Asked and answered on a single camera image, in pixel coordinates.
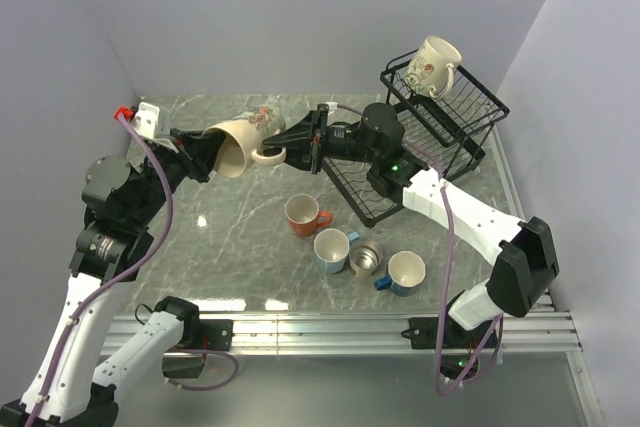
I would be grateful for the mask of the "beige floral mug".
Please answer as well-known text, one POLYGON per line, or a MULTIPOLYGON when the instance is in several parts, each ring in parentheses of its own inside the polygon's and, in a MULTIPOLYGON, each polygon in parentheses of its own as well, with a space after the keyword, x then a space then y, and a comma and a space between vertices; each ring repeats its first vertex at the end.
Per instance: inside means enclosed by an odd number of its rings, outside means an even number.
POLYGON ((286 149, 277 148, 273 155, 265 155, 263 142, 286 130, 280 109, 269 106, 250 108, 231 119, 211 125, 205 135, 223 133, 224 141, 214 164, 217 174, 237 178, 253 164, 273 167, 286 159, 286 149))

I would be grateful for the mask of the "green inside floral mug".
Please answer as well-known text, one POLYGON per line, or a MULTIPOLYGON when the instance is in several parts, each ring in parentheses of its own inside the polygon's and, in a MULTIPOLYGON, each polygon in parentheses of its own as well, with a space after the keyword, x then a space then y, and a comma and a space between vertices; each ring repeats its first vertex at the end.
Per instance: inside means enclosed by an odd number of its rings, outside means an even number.
POLYGON ((445 97, 453 87, 462 55, 451 43, 430 35, 408 64, 403 80, 416 94, 434 100, 445 97))

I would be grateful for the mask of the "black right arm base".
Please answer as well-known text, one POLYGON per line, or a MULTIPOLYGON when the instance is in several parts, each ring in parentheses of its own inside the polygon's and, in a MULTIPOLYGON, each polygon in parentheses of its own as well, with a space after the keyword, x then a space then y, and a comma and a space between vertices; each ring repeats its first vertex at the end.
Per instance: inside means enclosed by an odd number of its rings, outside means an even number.
POLYGON ((434 350, 438 325, 437 317, 410 317, 408 327, 401 331, 400 336, 409 342, 412 350, 434 350))

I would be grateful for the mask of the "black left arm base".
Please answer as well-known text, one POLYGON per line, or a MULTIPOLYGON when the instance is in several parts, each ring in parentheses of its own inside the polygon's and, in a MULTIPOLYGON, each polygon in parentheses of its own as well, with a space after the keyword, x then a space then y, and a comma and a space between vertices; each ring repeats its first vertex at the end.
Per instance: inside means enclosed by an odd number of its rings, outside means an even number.
POLYGON ((231 319, 205 319, 187 329, 182 346, 187 349, 229 351, 234 322, 231 319))

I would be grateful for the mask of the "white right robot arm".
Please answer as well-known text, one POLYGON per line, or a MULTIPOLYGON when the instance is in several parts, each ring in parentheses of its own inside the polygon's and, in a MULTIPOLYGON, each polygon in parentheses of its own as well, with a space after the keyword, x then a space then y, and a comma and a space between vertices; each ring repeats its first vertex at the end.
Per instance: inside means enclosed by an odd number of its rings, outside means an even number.
POLYGON ((393 106, 370 104, 353 124, 330 123, 333 108, 321 104, 267 138, 268 157, 311 173, 326 159, 367 163, 367 180, 380 196, 449 229, 491 265, 487 280, 449 303, 440 322, 449 345, 466 344, 477 327, 501 314, 525 316, 559 273, 549 225, 504 214, 448 182, 406 148, 393 106))

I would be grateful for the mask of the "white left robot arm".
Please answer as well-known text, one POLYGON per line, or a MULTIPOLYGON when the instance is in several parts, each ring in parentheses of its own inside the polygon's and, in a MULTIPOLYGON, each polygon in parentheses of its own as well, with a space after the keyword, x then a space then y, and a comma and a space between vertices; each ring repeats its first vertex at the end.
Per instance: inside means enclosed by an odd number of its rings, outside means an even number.
POLYGON ((127 388, 166 351, 203 346, 198 307, 166 297, 123 347, 98 360, 118 305, 168 236, 164 229, 154 238, 149 223, 160 210, 173 213, 173 194, 183 180, 209 180, 224 138, 176 130, 169 148, 143 143, 146 158, 138 167, 122 156, 89 167, 84 228, 61 317, 31 385, 2 406, 2 425, 111 426, 127 388))

